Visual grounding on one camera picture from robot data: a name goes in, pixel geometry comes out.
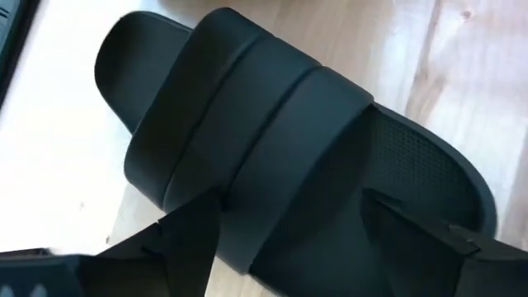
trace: slide sandal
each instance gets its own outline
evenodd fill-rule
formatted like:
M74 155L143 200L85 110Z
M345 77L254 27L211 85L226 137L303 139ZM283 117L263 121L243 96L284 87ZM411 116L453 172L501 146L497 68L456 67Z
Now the slide sandal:
M492 194L459 152L231 9L193 31L124 16L96 81L133 134L128 180L167 212L214 188L217 255L276 292L392 296L364 189L495 234Z

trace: black strap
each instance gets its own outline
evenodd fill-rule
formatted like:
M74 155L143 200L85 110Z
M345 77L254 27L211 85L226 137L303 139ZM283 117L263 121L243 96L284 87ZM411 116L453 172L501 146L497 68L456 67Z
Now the black strap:
M175 166L223 80L266 35L232 10L212 12L195 28L125 156L126 177L159 207Z

